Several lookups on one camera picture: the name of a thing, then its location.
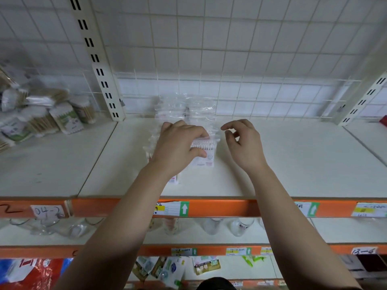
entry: price tag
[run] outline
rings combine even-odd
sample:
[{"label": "price tag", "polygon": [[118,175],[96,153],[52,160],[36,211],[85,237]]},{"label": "price tag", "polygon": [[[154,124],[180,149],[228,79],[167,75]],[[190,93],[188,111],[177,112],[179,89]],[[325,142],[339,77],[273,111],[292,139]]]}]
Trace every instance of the price tag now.
[{"label": "price tag", "polygon": [[66,216],[61,205],[30,205],[30,207],[35,217],[40,220],[63,219]]},{"label": "price tag", "polygon": [[271,247],[261,247],[261,254],[262,256],[271,256],[273,255],[273,250],[271,250]]},{"label": "price tag", "polygon": [[167,203],[157,203],[153,214],[161,216],[188,217],[189,208],[189,201],[170,201]]},{"label": "price tag", "polygon": [[377,254],[378,247],[364,246],[352,248],[351,254]]},{"label": "price tag", "polygon": [[248,256],[251,255],[251,247],[226,248],[227,256]]},{"label": "price tag", "polygon": [[312,203],[306,201],[295,201],[294,203],[306,217],[316,216],[318,206],[320,205],[320,203]]},{"label": "price tag", "polygon": [[266,280],[266,281],[259,281],[257,283],[259,286],[274,286],[274,281],[272,280]]},{"label": "price tag", "polygon": [[171,248],[172,256],[197,256],[197,248]]},{"label": "price tag", "polygon": [[234,281],[231,282],[231,284],[233,284],[234,287],[243,287],[243,281]]},{"label": "price tag", "polygon": [[387,217],[387,203],[357,203],[351,216]]}]

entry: right hand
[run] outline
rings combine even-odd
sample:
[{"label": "right hand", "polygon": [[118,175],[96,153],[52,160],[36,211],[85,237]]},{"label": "right hand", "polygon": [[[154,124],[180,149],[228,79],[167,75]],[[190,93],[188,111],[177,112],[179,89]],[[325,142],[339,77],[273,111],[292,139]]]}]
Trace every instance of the right hand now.
[{"label": "right hand", "polygon": [[260,135],[249,120],[231,121],[223,125],[221,130],[225,130],[231,156],[247,174],[267,167]]}]

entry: left hand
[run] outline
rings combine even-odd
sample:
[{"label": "left hand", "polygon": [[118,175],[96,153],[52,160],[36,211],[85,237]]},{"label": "left hand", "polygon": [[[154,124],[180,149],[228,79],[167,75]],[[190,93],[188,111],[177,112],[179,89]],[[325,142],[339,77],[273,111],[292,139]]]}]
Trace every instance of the left hand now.
[{"label": "left hand", "polygon": [[197,156],[207,157],[201,148],[191,148],[195,138],[208,137],[202,126],[187,125],[180,120],[175,124],[164,122],[150,165],[158,165],[168,179],[180,173]]}]

